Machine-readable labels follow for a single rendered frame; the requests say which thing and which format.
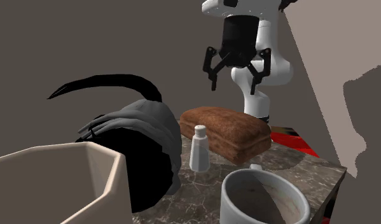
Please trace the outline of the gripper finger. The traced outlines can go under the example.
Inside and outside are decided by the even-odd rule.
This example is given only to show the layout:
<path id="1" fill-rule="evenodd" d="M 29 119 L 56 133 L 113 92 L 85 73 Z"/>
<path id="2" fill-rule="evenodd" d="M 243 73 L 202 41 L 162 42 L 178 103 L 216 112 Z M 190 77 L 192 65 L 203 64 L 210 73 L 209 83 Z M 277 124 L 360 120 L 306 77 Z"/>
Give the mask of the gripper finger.
<path id="1" fill-rule="evenodd" d="M 266 48 L 266 49 L 260 50 L 258 52 L 258 55 L 263 59 L 263 70 L 261 72 L 258 72 L 256 70 L 252 62 L 250 62 L 247 65 L 248 70 L 251 72 L 253 76 L 252 83 L 251 83 L 251 90 L 250 90 L 251 95 L 254 95 L 256 86 L 262 82 L 262 79 L 264 77 L 269 76 L 271 71 L 271 49 Z"/>
<path id="2" fill-rule="evenodd" d="M 212 58 L 218 54 L 218 51 L 209 46 L 206 49 L 205 52 L 205 59 L 204 59 L 204 64 L 202 70 L 208 74 L 208 79 L 211 80 L 211 90 L 215 91 L 216 86 L 217 86 L 217 80 L 218 80 L 218 73 L 222 68 L 227 66 L 230 62 L 230 59 L 232 58 L 232 52 L 228 52 L 222 59 L 221 61 L 214 67 L 211 67 L 212 63 Z"/>

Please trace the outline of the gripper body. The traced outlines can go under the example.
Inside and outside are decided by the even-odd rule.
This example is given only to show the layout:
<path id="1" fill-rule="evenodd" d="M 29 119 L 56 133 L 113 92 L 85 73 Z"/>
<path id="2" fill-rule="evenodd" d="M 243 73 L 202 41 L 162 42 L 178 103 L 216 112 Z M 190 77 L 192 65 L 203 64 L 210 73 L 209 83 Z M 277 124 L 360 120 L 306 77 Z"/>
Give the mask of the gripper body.
<path id="1" fill-rule="evenodd" d="M 233 15 L 224 19 L 219 56 L 226 67 L 246 67 L 256 56 L 259 21 L 252 15 Z"/>

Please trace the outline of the brown bread loaf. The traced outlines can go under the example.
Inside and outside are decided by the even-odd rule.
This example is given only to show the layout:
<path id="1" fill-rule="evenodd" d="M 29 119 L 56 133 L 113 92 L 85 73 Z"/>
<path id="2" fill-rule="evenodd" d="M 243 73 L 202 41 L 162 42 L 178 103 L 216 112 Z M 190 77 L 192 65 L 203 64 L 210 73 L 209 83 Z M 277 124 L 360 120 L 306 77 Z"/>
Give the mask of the brown bread loaf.
<path id="1" fill-rule="evenodd" d="M 206 127 L 209 149 L 235 165 L 242 165 L 271 147 L 271 128 L 259 118 L 220 107 L 185 111 L 179 120 L 181 134 L 191 139 L 195 126 Z"/>

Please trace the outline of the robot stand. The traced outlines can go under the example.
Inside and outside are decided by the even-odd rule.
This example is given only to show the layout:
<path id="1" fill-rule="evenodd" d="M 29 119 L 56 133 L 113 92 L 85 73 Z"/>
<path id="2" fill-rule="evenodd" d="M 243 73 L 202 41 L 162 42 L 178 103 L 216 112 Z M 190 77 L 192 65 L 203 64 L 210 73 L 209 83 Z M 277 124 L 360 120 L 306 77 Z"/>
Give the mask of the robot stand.
<path id="1" fill-rule="evenodd" d="M 319 158 L 317 153 L 292 128 L 271 126 L 272 141 Z"/>

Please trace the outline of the grey and black ridged object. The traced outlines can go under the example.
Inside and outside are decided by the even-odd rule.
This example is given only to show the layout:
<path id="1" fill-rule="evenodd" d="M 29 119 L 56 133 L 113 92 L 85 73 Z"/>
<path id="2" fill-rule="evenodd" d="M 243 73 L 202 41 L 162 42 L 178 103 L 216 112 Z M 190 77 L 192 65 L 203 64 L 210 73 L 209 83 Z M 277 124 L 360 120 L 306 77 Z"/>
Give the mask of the grey and black ridged object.
<path id="1" fill-rule="evenodd" d="M 133 74 L 98 74 L 66 83 L 51 98 L 92 87 L 125 87 L 143 98 L 119 111 L 99 115 L 82 127 L 78 142 L 93 142 L 125 156 L 133 213 L 147 210 L 181 186 L 181 131 L 162 95 Z"/>

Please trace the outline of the white salt shaker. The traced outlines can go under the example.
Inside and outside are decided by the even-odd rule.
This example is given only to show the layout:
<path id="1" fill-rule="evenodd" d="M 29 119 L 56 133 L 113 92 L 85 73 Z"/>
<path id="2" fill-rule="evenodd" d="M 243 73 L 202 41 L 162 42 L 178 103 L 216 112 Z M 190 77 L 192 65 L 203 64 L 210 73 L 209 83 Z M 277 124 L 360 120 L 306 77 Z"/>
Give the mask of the white salt shaker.
<path id="1" fill-rule="evenodd" d="M 209 168 L 209 140 L 206 126 L 196 125 L 191 143 L 190 169 L 195 172 L 206 172 Z"/>

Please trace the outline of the dark marble table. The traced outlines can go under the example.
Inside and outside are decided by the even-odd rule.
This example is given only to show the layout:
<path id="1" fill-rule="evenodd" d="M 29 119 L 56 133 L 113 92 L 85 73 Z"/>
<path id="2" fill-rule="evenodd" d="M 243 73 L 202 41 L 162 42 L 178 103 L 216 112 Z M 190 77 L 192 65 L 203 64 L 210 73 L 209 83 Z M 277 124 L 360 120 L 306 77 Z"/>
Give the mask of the dark marble table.
<path id="1" fill-rule="evenodd" d="M 219 224 L 221 184 L 238 167 L 210 154 L 210 169 L 193 172 L 189 167 L 191 140 L 182 138 L 181 188 L 164 196 L 154 207 L 133 215 L 134 224 Z M 328 202 L 337 193 L 346 168 L 322 158 L 272 143 L 266 152 L 243 164 L 258 164 L 294 184 L 310 205 L 310 224 L 321 224 Z"/>

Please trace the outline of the white grey mug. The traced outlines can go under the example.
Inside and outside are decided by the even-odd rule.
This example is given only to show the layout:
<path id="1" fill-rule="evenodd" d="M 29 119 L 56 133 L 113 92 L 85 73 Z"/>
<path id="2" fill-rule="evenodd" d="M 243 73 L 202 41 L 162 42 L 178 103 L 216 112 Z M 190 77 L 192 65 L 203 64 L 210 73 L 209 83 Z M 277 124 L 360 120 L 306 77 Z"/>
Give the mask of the white grey mug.
<path id="1" fill-rule="evenodd" d="M 288 180 L 254 167 L 223 180 L 219 224 L 309 223 L 308 201 Z"/>

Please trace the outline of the beige angular container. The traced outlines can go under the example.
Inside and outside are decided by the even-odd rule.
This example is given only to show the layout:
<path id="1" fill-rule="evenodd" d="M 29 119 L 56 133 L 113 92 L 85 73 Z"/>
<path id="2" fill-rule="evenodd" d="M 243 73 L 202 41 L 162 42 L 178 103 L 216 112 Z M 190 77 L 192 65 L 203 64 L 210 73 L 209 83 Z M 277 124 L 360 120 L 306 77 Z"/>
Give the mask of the beige angular container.
<path id="1" fill-rule="evenodd" d="M 133 224 L 125 156 L 84 142 L 0 157 L 0 224 Z"/>

